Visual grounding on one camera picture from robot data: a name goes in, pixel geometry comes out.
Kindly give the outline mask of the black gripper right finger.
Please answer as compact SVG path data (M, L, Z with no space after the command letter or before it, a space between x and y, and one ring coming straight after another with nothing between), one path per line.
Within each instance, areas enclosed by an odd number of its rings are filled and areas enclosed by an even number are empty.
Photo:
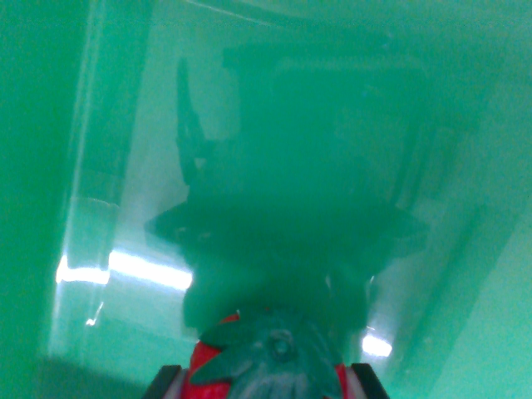
M368 363L346 367L348 399L389 399L384 386Z

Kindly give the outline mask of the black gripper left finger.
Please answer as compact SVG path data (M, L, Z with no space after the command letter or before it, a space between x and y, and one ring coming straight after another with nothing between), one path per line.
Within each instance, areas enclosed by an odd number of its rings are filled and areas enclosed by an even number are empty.
M155 375L143 399L181 399L189 369L179 365L165 365Z

